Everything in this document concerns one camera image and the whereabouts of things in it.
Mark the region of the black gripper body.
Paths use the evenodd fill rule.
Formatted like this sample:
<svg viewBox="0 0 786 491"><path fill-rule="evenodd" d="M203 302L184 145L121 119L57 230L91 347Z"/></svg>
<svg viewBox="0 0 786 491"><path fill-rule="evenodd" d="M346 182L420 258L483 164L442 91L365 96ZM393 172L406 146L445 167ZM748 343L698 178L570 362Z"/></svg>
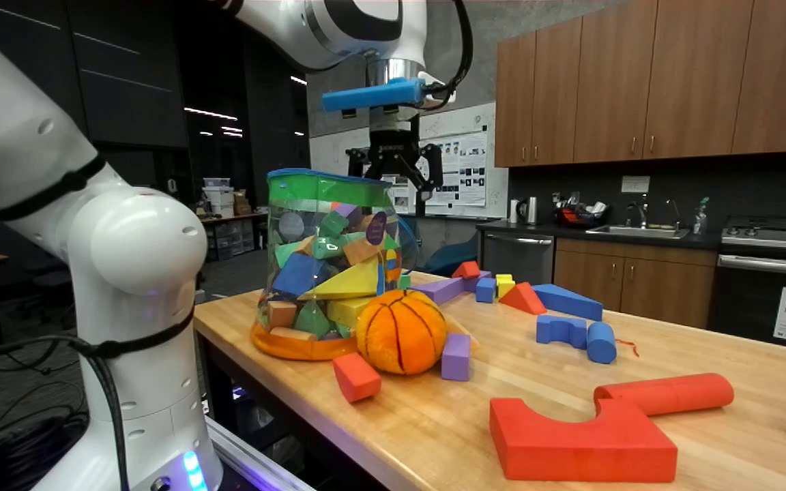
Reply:
<svg viewBox="0 0 786 491"><path fill-rule="evenodd" d="M404 174L410 181L427 178L427 157L420 156L415 131L372 131L365 151L372 152L372 172L365 178Z"/></svg>

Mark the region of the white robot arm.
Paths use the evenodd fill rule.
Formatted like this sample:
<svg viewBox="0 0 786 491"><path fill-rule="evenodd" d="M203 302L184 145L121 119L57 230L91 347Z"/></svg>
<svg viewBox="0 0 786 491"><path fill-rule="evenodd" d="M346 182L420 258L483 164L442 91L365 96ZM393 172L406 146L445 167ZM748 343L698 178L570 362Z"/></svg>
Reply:
<svg viewBox="0 0 786 491"><path fill-rule="evenodd" d="M0 221L64 258L75 283L88 430L42 491L215 491L200 399L194 292L203 221L127 182L0 51Z"/></svg>

